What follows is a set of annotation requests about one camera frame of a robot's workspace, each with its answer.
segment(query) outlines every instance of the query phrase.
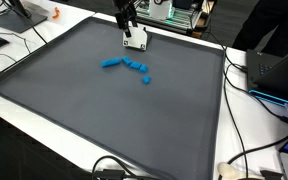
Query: orange object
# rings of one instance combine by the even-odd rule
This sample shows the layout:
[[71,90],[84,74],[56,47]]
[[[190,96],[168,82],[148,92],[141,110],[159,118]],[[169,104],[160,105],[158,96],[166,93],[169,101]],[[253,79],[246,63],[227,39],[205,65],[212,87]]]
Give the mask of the orange object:
[[53,17],[53,19],[57,19],[58,17],[60,17],[60,10],[57,8],[57,7],[55,7],[55,15],[54,16],[52,16]]

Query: white table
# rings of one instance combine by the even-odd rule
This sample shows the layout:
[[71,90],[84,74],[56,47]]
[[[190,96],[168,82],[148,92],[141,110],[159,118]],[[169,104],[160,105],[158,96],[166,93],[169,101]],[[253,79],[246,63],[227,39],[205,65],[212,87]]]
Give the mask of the white table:
[[[51,17],[49,17],[48,21],[43,22],[36,27],[36,29],[47,41],[54,39],[70,27],[74,26],[74,24],[77,24],[82,19],[94,14],[89,11],[46,0],[40,0],[39,4],[51,12],[55,6],[57,6],[61,11],[60,19],[53,20]],[[100,13],[95,14],[94,17],[108,21],[115,21],[114,17]],[[165,36],[183,39],[192,43],[220,48],[219,45],[213,43],[193,39],[191,37],[178,35],[156,28],[147,27],[147,30],[158,34],[163,34]],[[29,47],[32,49],[32,51],[43,45],[43,42],[32,30],[20,34],[20,36],[27,38],[29,41]],[[19,40],[13,36],[1,35],[1,37],[9,40],[11,44],[0,48],[0,53],[8,54],[14,57],[16,60],[20,60],[28,54],[22,40]],[[228,56],[235,63],[245,64],[245,53],[242,51],[228,49]],[[11,64],[11,60],[7,59],[6,57],[0,57],[0,70],[5,69]],[[245,75],[240,73],[238,70],[231,68],[229,78],[235,85],[245,88]],[[242,134],[242,138],[245,142],[246,149],[251,149],[274,142],[288,134],[288,125],[281,123],[275,117],[268,114],[261,107],[261,105],[252,100],[250,97],[236,91],[229,85],[227,87],[232,111],[235,116],[237,126]],[[272,104],[268,105],[269,108],[278,114],[287,114],[282,107]],[[90,171],[94,162],[98,158],[104,155],[112,155],[111,153],[97,147],[96,145],[71,133],[70,131],[67,131],[1,97],[0,117],[83,169]],[[219,162],[228,161],[231,157],[240,153],[241,151],[242,149],[237,133],[230,118],[224,95],[222,95],[214,162],[214,180],[218,177],[216,169],[217,164]],[[248,160],[250,172],[259,173],[260,169],[269,169],[278,172],[281,171],[277,158],[276,147],[250,154],[248,155]],[[234,163],[234,165],[235,167],[243,170],[243,159],[239,159]],[[102,168],[118,168],[118,166],[110,160],[103,161],[103,163],[100,163],[99,166]],[[146,174],[136,167],[134,167],[134,172],[138,175]]]

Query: gray mat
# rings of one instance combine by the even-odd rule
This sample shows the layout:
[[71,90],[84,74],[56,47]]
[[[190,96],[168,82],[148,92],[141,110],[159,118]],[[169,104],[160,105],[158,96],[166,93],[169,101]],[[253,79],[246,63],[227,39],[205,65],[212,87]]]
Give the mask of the gray mat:
[[[122,47],[116,24],[89,18],[0,76],[0,95],[162,179],[212,179],[223,52],[153,34]],[[128,56],[149,67],[100,62]]]

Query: blue block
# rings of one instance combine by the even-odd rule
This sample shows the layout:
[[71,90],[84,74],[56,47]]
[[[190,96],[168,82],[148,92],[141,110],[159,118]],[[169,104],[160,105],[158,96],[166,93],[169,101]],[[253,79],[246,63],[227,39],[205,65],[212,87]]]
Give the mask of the blue block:
[[145,64],[142,64],[142,66],[140,67],[140,72],[147,73],[147,71],[148,71],[148,67]]
[[126,57],[126,56],[123,56],[122,57],[122,61],[126,64],[126,65],[128,65],[128,66],[130,66],[131,64],[132,64],[132,60],[130,60],[128,57]]
[[138,63],[138,62],[132,62],[132,64],[130,65],[130,68],[133,68],[133,69],[140,69],[141,67],[141,63]]
[[143,77],[143,82],[144,82],[144,84],[149,84],[149,83],[151,82],[151,77],[149,77],[149,76],[144,76],[144,77]]
[[117,64],[120,64],[121,61],[119,58],[114,58],[114,59],[109,59],[101,62],[101,66],[104,67],[109,67],[109,66],[114,66]]

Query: gray floor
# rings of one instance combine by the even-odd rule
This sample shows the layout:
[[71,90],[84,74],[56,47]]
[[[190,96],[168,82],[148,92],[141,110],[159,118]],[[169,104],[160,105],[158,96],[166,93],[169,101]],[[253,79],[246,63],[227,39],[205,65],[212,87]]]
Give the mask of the gray floor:
[[[212,13],[211,32],[223,45],[231,46],[243,22],[257,2],[258,0],[218,0]],[[113,15],[117,11],[112,4],[112,0],[68,0],[67,4],[109,15]],[[261,50],[269,37],[270,34],[263,39],[256,49]],[[212,37],[207,38],[207,41],[216,43]]]

